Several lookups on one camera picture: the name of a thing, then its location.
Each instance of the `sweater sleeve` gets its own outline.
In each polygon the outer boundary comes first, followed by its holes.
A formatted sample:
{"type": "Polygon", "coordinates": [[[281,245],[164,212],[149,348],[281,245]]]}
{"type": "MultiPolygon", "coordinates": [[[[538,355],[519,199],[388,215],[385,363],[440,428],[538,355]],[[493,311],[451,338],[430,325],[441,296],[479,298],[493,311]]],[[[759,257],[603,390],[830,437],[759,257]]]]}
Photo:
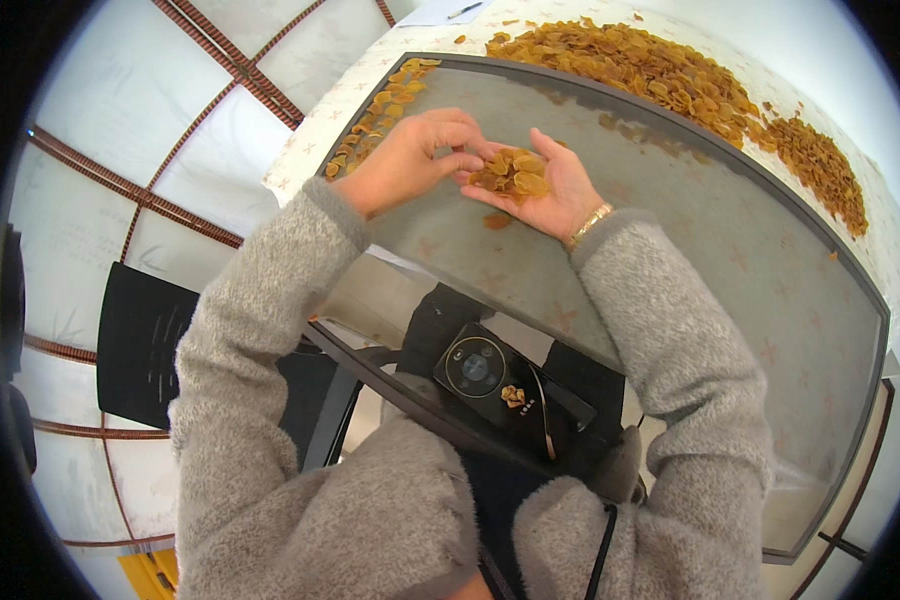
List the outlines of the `sweater sleeve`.
{"type": "MultiPolygon", "coordinates": [[[[368,245],[360,215],[326,182],[311,179],[200,296],[177,347],[180,396],[169,406],[180,471],[181,591],[199,588],[200,573],[232,567],[215,564],[214,547],[228,529],[248,527],[261,506],[293,508],[289,498],[265,502],[298,477],[297,449],[278,427],[287,384],[276,359],[297,345],[307,316],[368,245]]],[[[300,489],[318,485],[302,480],[320,477],[301,477],[300,489]]],[[[278,522],[275,516],[264,521],[278,522]]]]}
{"type": "MultiPolygon", "coordinates": [[[[644,412],[667,424],[648,449],[646,505],[619,507],[600,597],[760,595],[772,451],[754,355],[649,213],[614,212],[571,261],[644,412]]],[[[576,480],[529,498],[514,541],[524,572],[546,574],[528,578],[532,597],[583,597],[606,525],[576,480]]]]}

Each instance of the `left hand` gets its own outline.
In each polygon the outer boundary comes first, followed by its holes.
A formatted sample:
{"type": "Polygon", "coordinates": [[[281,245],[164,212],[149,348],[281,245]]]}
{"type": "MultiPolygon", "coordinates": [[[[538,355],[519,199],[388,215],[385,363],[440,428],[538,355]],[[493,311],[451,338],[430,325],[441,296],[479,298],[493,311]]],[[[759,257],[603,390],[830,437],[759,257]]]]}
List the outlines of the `left hand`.
{"type": "Polygon", "coordinates": [[[480,171],[492,156],[473,117],[459,108],[437,108],[402,119],[356,171],[330,186],[372,219],[427,193],[448,175],[480,171]],[[446,146],[453,152],[434,159],[436,150],[446,146]]]}

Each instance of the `floor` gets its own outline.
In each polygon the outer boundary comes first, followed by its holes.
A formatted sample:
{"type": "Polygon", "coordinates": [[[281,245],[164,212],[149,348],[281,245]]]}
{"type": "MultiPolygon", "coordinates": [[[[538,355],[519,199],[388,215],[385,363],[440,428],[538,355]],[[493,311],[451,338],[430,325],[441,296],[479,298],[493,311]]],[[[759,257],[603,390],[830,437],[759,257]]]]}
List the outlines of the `floor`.
{"type": "MultiPolygon", "coordinates": [[[[399,349],[414,308],[435,285],[436,280],[425,273],[395,267],[365,254],[344,275],[324,306],[320,307],[319,318],[326,327],[334,330],[352,348],[380,345],[399,349]]],[[[545,360],[553,342],[552,338],[500,313],[485,320],[482,324],[538,365],[545,360]]],[[[392,373],[393,368],[393,366],[385,366],[384,370],[392,373]]],[[[886,398],[886,390],[881,388],[873,407],[872,417],[864,433],[860,451],[837,499],[820,527],[824,533],[835,532],[852,502],[860,480],[863,478],[868,459],[873,452],[876,432],[886,398]]],[[[363,388],[343,442],[343,458],[341,460],[346,460],[346,456],[379,426],[381,408],[382,398],[380,395],[370,388],[363,388]]],[[[640,475],[650,492],[656,479],[647,470],[647,448],[650,442],[666,429],[666,425],[662,420],[643,414],[636,393],[630,385],[624,389],[621,425],[624,427],[639,425],[643,446],[640,475]]],[[[799,478],[787,479],[787,477],[788,473],[785,470],[778,470],[777,480],[786,481],[787,485],[780,486],[772,492],[783,495],[783,501],[773,503],[778,507],[776,513],[764,515],[765,538],[769,536],[772,539],[777,532],[786,528],[788,522],[799,521],[794,516],[805,511],[806,506],[816,506],[819,503],[818,495],[822,493],[821,490],[813,486],[802,485],[806,482],[802,482],[799,478]]],[[[815,535],[794,564],[787,566],[763,564],[761,571],[767,586],[768,597],[781,600],[790,598],[804,582],[807,574],[816,565],[826,548],[827,544],[815,535]]],[[[833,594],[829,591],[827,593],[815,592],[811,586],[802,597],[823,598],[833,597],[833,594]]]]}

